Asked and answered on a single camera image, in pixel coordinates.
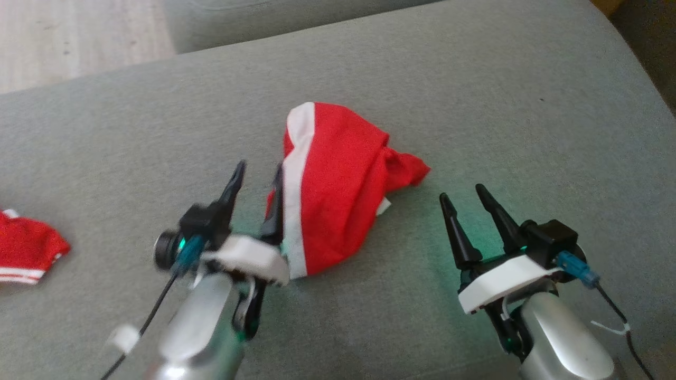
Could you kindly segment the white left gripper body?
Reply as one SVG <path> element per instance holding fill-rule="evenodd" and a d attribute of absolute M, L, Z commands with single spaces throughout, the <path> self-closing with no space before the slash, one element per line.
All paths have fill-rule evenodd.
<path fill-rule="evenodd" d="M 208 269 L 232 275 L 236 283 L 246 283 L 247 292 L 240 295 L 232 326 L 241 340 L 252 340 L 260 327 L 267 287 L 283 287 L 290 281 L 287 260 L 277 246 L 252 236 L 232 235 L 219 250 L 205 253 L 203 262 Z"/>

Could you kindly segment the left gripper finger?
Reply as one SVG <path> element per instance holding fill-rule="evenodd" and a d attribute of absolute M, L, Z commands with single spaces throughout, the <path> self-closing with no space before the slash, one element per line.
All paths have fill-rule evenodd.
<path fill-rule="evenodd" d="M 218 203 L 222 205 L 224 209 L 222 212 L 222 219 L 220 219 L 218 223 L 218 234 L 220 235 L 229 234 L 231 231 L 230 222 L 232 219 L 237 195 L 241 190 L 244 176 L 246 175 L 246 165 L 246 161 L 240 161 L 237 164 L 218 201 Z"/>
<path fill-rule="evenodd" d="M 284 171 L 279 165 L 268 197 L 266 216 L 261 224 L 261 240 L 281 244 L 284 238 Z"/>

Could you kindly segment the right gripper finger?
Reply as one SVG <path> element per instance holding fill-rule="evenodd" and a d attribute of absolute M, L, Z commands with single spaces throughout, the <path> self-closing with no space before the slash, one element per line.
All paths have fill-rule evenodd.
<path fill-rule="evenodd" d="M 504 243 L 504 252 L 507 255 L 516 255 L 527 245 L 526 238 L 522 236 L 521 227 L 493 197 L 483 184 L 475 185 L 476 193 L 480 198 L 484 209 L 492 216 L 493 223 Z"/>
<path fill-rule="evenodd" d="M 447 193 L 439 195 L 439 202 L 442 209 L 444 222 L 446 224 L 447 236 L 452 249 L 454 262 L 457 269 L 469 270 L 482 260 L 480 250 L 476 249 L 463 226 L 459 223 L 458 212 L 449 199 Z"/>

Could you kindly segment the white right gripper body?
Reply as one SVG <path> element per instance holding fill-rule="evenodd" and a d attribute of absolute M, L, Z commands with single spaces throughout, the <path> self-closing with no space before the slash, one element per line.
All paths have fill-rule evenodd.
<path fill-rule="evenodd" d="M 506 353 L 522 351 L 522 339 L 509 315 L 509 298 L 527 286 L 562 271 L 560 267 L 544 269 L 526 255 L 510 258 L 484 274 L 473 276 L 473 270 L 461 270 L 458 299 L 464 313 L 485 310 Z"/>

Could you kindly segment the red white striped garment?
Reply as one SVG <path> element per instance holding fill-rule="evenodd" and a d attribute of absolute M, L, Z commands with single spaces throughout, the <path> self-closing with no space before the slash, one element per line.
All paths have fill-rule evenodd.
<path fill-rule="evenodd" d="M 0 210 L 0 283 L 33 286 L 70 250 L 70 243 L 45 222 Z"/>

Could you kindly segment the grey sofa seat cushion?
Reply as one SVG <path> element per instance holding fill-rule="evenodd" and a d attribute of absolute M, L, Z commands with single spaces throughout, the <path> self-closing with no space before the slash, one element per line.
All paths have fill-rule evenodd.
<path fill-rule="evenodd" d="M 346 106 L 431 171 L 392 193 L 360 252 L 270 287 L 237 380 L 517 377 L 459 305 L 438 197 L 502 253 L 482 183 L 517 222 L 558 219 L 676 380 L 676 118 L 586 0 L 444 2 L 0 96 L 0 207 L 70 241 L 37 286 L 0 289 L 0 380 L 99 380 L 168 276 L 153 246 L 247 161 L 233 228 L 257 233 L 289 111 Z"/>

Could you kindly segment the grey sofa section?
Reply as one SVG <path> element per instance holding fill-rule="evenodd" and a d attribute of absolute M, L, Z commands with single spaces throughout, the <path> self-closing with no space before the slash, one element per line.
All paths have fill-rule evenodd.
<path fill-rule="evenodd" d="M 253 41 L 441 0 L 162 0 L 178 54 Z"/>

